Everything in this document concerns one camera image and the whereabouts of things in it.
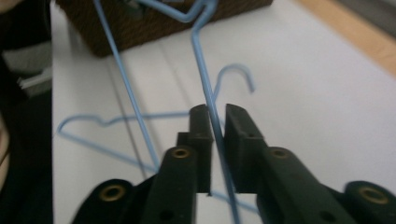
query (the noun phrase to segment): wooden floor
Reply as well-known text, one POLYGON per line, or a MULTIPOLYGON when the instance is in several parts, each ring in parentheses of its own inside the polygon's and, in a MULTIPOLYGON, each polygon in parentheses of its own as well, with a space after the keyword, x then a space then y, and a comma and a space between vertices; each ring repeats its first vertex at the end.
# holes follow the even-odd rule
POLYGON ((296 0, 396 77, 396 39, 333 0, 296 0))

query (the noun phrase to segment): white table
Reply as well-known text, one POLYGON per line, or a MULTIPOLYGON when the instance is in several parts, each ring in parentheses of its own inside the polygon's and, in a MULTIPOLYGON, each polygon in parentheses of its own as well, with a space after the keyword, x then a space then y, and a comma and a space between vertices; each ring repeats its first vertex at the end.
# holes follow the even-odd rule
MULTIPOLYGON (((64 14, 52 7, 56 223, 69 223, 103 181, 143 180, 136 167, 56 133, 62 120, 76 114, 103 119, 120 116, 121 110, 133 114, 114 59, 92 57, 71 33, 64 14)), ((205 102, 189 35, 122 53, 142 112, 185 111, 205 102)), ((255 78, 251 95, 241 77, 224 79, 218 99, 222 117, 227 103, 244 107, 269 145, 291 149, 329 187, 342 190, 349 181, 367 180, 396 192, 396 80, 384 69, 291 0, 207 25, 201 37, 213 85, 229 63, 247 65, 255 78)), ((130 125, 144 161, 152 164, 137 122, 130 125)), ((188 119, 148 120, 147 125, 163 152, 175 145, 177 132, 188 130, 188 119)), ((125 127, 81 121, 65 129, 133 156, 125 127)), ((224 191, 213 151, 212 189, 224 191)), ((251 196, 238 198, 254 203, 251 196)), ((259 223, 256 215, 240 211, 244 223, 259 223)), ((197 223, 230 222, 225 202, 199 195, 197 223)))

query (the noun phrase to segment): brass screw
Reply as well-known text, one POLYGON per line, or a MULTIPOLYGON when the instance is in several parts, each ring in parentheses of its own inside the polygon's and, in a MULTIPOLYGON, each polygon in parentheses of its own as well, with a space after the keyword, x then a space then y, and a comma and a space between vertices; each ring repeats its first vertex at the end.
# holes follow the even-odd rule
POLYGON ((361 197, 371 203, 387 204, 389 202, 389 199, 387 198, 387 196, 385 196, 384 193, 370 187, 359 188, 359 194, 361 195, 361 197))
POLYGON ((102 189, 99 198, 105 202, 114 202, 125 195, 125 188, 121 185, 110 185, 102 189))
POLYGON ((177 148, 172 152, 173 157, 178 159, 184 159, 190 156, 190 152, 184 148, 177 148))

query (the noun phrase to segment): wicker basket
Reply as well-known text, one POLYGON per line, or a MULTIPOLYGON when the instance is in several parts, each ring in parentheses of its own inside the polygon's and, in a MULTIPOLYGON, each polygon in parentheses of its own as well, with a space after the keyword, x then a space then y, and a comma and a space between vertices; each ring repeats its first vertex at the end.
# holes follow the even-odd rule
MULTIPOLYGON (((269 6, 272 1, 219 0, 218 10, 212 21, 269 6)), ((172 7, 188 11, 191 2, 193 1, 173 4, 172 7)), ((56 3, 64 10, 67 18, 73 23, 94 55, 104 57, 111 54, 92 0, 57 0, 56 3)), ((119 50, 191 28, 191 23, 175 21, 151 8, 145 9, 143 15, 137 18, 120 0, 102 0, 101 3, 119 50)))

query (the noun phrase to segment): wire hanger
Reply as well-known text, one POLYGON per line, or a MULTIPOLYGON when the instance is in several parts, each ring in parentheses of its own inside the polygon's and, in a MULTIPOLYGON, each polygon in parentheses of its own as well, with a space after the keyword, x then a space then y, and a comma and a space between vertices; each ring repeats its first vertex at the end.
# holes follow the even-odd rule
MULTIPOLYGON (((184 14, 172 7, 169 7, 161 2, 158 2, 158 1, 153 1, 153 0, 137 0, 137 1, 141 4, 148 6, 148 7, 153 7, 155 9, 161 11, 161 13, 168 15, 168 16, 170 16, 178 21, 181 21, 181 22, 193 21, 194 19, 196 19, 198 17, 196 19, 194 25, 192 26, 191 43, 192 43, 192 47, 194 50, 196 62, 198 64, 200 77, 201 77, 201 81, 202 81, 202 86, 203 86, 203 91, 204 91, 204 95, 205 95, 205 99, 206 99, 206 104, 207 104, 207 107, 209 110, 209 116, 210 116, 211 123, 212 123, 212 129, 213 129, 213 132, 215 135, 216 144, 217 144, 218 151, 219 151, 220 164, 221 164, 224 182, 225 182, 227 193, 228 193, 228 199, 224 195, 218 194, 217 192, 214 193, 213 196, 218 199, 226 200, 227 202, 229 202, 231 211, 233 214, 233 223, 239 224, 240 217, 239 217, 237 206, 236 206, 237 201, 236 201, 236 197, 233 192, 233 183, 231 180, 231 175, 230 175, 230 172, 228 171, 228 167, 227 167, 227 164, 226 164, 225 158, 224 158, 224 142, 223 142, 220 120, 219 120, 219 115, 217 112, 215 101, 219 95, 219 89, 220 89, 222 77, 228 70, 237 69, 237 70, 241 71, 243 73, 243 75, 245 75, 245 78, 247 80, 247 85, 251 91, 254 91, 254 83, 253 83, 250 72, 244 65, 231 64, 231 65, 224 67, 220 71, 219 76, 218 76, 218 82, 217 82, 217 85, 215 88, 215 92, 212 91, 212 87, 211 87, 211 84, 210 84, 209 78, 208 78, 208 72, 207 72, 206 65, 205 65, 205 57, 204 57, 204 54, 202 53, 202 48, 201 48, 201 44, 199 41, 199 34, 200 34, 201 29, 208 23, 210 18, 215 13, 218 0, 196 0, 195 3, 192 5, 191 9, 189 10, 189 12, 186 14, 184 14)), ((150 172, 157 172, 159 169, 159 166, 160 166, 160 162, 159 162, 158 156, 154 150, 154 146, 152 145, 152 142, 151 142, 151 139, 149 136, 149 132, 145 125, 144 119, 176 118, 176 117, 188 116, 188 111, 187 112, 186 111, 168 112, 168 113, 160 113, 160 114, 145 114, 145 115, 141 113, 138 102, 134 95, 134 91, 130 85, 130 81, 127 76, 125 67, 124 67, 122 60, 120 58, 119 51, 117 49, 114 38, 111 34, 110 28, 106 21, 106 16, 102 9, 100 0, 93 0, 93 3, 97 10, 99 19, 102 23, 102 26, 105 30, 106 37, 107 37, 108 43, 113 51, 113 55, 116 60, 116 63, 120 69, 120 73, 121 73, 125 88, 128 92, 131 104, 132 104, 134 112, 135 112, 135 116, 131 116, 131 117, 127 117, 127 118, 117 117, 112 120, 103 121, 102 119, 100 119, 98 116, 95 116, 95 115, 76 115, 76 116, 70 117, 68 119, 65 119, 63 122, 61 122, 61 124, 58 127, 57 132, 61 136, 66 137, 72 141, 78 142, 84 146, 95 148, 96 150, 106 153, 107 155, 110 155, 110 156, 117 158, 121 161, 127 161, 128 163, 137 165, 138 161, 132 157, 128 157, 124 154, 118 153, 117 151, 115 151, 111 148, 106 148, 106 147, 100 146, 98 144, 95 144, 94 142, 89 142, 83 138, 75 136, 75 135, 68 133, 64 130, 64 126, 67 123, 69 123, 71 121, 76 121, 76 120, 90 120, 90 121, 94 121, 104 127, 107 127, 107 126, 112 125, 116 122, 123 121, 126 119, 136 119, 139 123, 140 130, 144 136, 145 143, 148 147, 150 157, 154 163, 154 166, 150 166, 150 165, 147 165, 144 163, 143 168, 150 172)), ((250 211, 257 211, 256 208, 253 208, 254 206, 251 206, 249 204, 239 203, 239 205, 241 205, 242 207, 245 207, 246 209, 248 209, 250 211)))

